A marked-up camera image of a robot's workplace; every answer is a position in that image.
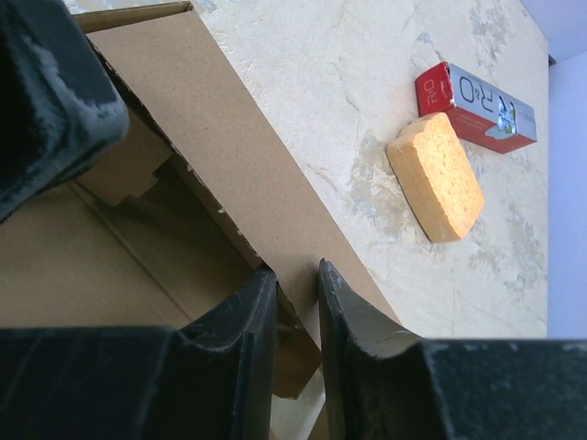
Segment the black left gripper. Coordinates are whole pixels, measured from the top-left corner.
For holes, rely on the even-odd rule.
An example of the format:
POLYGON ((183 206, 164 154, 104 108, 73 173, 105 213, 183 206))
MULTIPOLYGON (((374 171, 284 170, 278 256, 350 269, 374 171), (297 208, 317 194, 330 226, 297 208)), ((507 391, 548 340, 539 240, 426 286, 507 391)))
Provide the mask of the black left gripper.
POLYGON ((128 130, 127 107, 62 1, 1 4, 1 217, 79 177, 128 130))

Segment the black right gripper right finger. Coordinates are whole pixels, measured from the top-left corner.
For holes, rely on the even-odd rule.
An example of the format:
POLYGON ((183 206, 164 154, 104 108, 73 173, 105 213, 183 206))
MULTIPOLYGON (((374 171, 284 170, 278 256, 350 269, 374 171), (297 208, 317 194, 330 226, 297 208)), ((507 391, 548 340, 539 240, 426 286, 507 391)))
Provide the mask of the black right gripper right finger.
POLYGON ((334 439, 583 439, 581 339, 432 339, 319 265, 327 417, 334 439))

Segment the brown cardboard paper box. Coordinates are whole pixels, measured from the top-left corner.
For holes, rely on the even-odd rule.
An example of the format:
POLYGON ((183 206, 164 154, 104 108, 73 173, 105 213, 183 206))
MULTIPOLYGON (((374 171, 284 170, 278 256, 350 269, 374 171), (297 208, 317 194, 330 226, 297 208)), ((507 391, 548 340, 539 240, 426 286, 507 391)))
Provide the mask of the brown cardboard paper box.
POLYGON ((391 308, 190 6, 72 17, 128 130, 79 177, 1 217, 1 333, 180 330, 268 268, 271 398, 298 397, 324 374, 322 261, 392 319, 391 308))

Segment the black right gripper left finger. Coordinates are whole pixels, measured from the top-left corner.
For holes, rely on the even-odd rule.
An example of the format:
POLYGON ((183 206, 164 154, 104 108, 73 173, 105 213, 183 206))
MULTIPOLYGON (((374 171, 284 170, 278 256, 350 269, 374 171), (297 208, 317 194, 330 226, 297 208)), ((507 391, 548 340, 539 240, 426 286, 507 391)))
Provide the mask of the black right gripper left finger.
POLYGON ((180 330, 5 329, 4 439, 266 439, 277 326, 268 268, 180 330))

